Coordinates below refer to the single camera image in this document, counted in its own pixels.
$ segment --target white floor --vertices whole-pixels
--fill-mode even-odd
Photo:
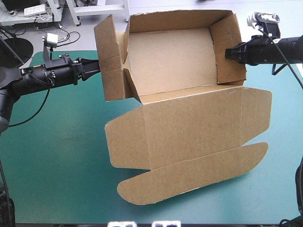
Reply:
[[[122,4],[122,0],[107,0],[107,4]],[[166,11],[176,9],[231,9],[237,14],[243,41],[248,41],[258,31],[247,26],[247,15],[254,11],[275,12],[280,16],[279,24],[282,37],[296,37],[303,35],[302,12],[303,0],[129,0],[131,14]],[[70,12],[64,9],[62,25],[67,31],[78,31],[81,38],[78,42],[58,48],[58,51],[95,50],[95,37],[93,27],[98,24],[105,15],[81,17],[81,26],[75,26]],[[123,14],[114,16],[117,30],[124,31],[126,28]],[[66,34],[55,27],[45,31],[37,31],[33,24],[15,25],[13,30],[26,27],[27,32],[23,35],[34,45],[34,53],[42,51],[42,36],[45,31],[59,34],[60,38]]]

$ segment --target open cardboard box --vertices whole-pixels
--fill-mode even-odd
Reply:
[[[267,151],[243,146],[269,127],[271,93],[243,87],[245,65],[224,57],[241,42],[229,10],[178,10],[131,16],[116,32],[112,16],[95,27],[106,101],[142,106],[106,125],[111,163],[151,171],[121,182],[134,204],[242,175]]]

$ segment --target white cart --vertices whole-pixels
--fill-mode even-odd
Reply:
[[[76,25],[80,25],[80,16],[100,15],[100,14],[114,14],[125,13],[125,19],[129,19],[129,5],[128,0],[123,0],[123,4],[106,5],[106,0],[98,0],[96,6],[76,7],[74,0],[66,0],[67,5],[71,11],[71,16]]]
[[[33,22],[45,23],[45,22],[52,22],[53,18],[55,22],[61,21],[63,7],[60,7],[60,4],[65,4],[65,0],[48,0],[47,2],[53,13],[53,16],[51,15],[48,21],[35,19],[34,17],[24,17],[24,11],[18,11],[18,14],[13,17],[9,14],[9,12],[3,12],[2,10],[0,10],[0,24],[2,26],[12,26],[15,24],[33,23]],[[2,9],[5,9],[5,6],[1,1],[0,1],[0,7]]]

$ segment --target lab floor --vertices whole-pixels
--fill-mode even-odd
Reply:
[[[132,14],[232,9],[238,15],[244,41],[257,34],[246,26],[248,12],[276,12],[281,17],[282,37],[303,34],[303,0],[130,0],[130,7]],[[65,10],[63,28],[79,31],[82,36],[77,43],[58,48],[54,58],[66,52],[73,59],[97,58],[93,26],[103,18],[83,17],[82,25],[75,26]],[[124,15],[115,15],[114,20],[117,30],[125,29]],[[36,31],[33,25],[26,28],[23,37],[33,43],[35,53],[42,51],[44,32]],[[47,31],[60,38],[65,36],[54,27]],[[38,53],[32,64],[40,64],[41,60]],[[247,71],[245,86],[273,94],[270,128],[249,142],[266,141],[269,150],[265,158],[246,175],[147,206],[130,204],[116,192],[120,181],[142,171],[113,168],[104,133],[109,120],[140,104],[134,99],[105,102],[98,75],[78,86],[52,90],[35,119],[0,137],[0,157],[16,203],[17,222],[150,223],[179,219],[184,223],[278,223],[283,218],[295,218],[299,215],[294,174],[302,157],[302,91],[288,69],[277,76],[271,76],[271,66],[248,66]],[[14,107],[12,122],[30,116],[44,95],[41,92],[22,97]]]

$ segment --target teal table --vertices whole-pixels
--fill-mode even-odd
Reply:
[[[95,51],[69,54],[73,59],[97,58]],[[38,53],[32,65],[41,63]],[[270,75],[270,66],[247,69],[246,86],[273,93],[271,126],[249,142],[267,141],[265,158],[246,175],[147,206],[130,204],[118,195],[120,181],[143,171],[112,167],[104,132],[108,121],[140,104],[134,99],[105,102],[100,74],[78,86],[51,90],[36,118],[0,137],[17,222],[277,223],[298,216],[294,174],[302,155],[303,92],[289,69],[277,76]],[[11,123],[31,116],[45,93],[22,97]]]

